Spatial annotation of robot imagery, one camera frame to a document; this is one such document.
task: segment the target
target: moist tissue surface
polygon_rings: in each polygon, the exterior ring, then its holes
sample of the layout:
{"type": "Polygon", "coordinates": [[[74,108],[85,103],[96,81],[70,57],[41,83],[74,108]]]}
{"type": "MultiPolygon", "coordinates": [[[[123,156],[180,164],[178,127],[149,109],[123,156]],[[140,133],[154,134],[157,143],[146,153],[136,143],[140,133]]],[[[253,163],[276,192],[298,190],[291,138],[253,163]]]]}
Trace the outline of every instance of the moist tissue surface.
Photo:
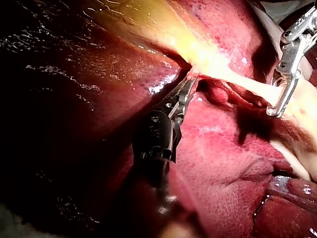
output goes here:
{"type": "MultiPolygon", "coordinates": [[[[252,96],[210,79],[192,99],[170,169],[170,192],[186,212],[152,216],[156,198],[138,176],[116,199],[133,162],[138,119],[191,66],[175,51],[130,42],[102,25],[98,14],[116,9],[112,1],[2,4],[8,153],[0,166],[1,237],[91,237],[111,212],[116,234],[128,237],[151,237],[173,219],[203,234],[195,237],[317,236],[316,184],[296,178],[270,145],[273,125],[245,106],[252,96]]],[[[141,9],[136,0],[121,4],[141,9]]],[[[200,24],[203,41],[212,40],[233,71],[260,82],[272,74],[274,47],[245,1],[165,5],[185,25],[200,24]]]]}

